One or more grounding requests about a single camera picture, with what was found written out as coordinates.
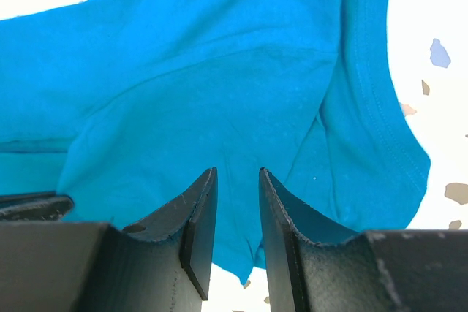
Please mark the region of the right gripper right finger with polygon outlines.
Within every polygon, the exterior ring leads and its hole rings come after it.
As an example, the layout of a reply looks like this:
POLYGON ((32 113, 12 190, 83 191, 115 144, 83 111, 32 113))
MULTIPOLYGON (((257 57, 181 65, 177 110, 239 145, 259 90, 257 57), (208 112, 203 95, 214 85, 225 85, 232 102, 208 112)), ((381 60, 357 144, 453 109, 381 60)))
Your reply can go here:
POLYGON ((354 232, 259 173, 272 311, 465 311, 467 232, 354 232))

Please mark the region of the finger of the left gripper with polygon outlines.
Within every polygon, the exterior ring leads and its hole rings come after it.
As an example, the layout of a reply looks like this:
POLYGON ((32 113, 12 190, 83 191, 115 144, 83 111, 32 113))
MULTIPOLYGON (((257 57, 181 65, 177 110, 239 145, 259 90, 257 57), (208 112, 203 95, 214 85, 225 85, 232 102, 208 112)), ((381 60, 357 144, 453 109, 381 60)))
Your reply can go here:
POLYGON ((71 197, 54 191, 1 195, 1 221, 58 221, 73 208, 71 197))

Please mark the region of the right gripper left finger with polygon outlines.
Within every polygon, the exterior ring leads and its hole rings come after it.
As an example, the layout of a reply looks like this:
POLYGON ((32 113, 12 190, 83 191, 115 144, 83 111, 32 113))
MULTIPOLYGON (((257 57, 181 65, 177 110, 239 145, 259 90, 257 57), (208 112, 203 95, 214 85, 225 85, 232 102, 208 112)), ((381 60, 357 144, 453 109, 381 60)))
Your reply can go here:
POLYGON ((1 221, 3 311, 199 311, 208 299, 217 170, 123 229, 1 221))

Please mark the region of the blue t shirt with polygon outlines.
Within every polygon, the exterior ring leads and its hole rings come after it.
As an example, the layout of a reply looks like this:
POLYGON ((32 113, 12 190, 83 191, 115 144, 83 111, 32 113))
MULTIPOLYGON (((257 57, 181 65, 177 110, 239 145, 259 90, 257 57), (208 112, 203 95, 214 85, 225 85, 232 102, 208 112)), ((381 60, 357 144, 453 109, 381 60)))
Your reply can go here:
POLYGON ((404 229, 430 161, 388 0, 87 0, 1 22, 1 193, 125 227, 219 177, 214 262, 264 267, 258 172, 357 232, 404 229))

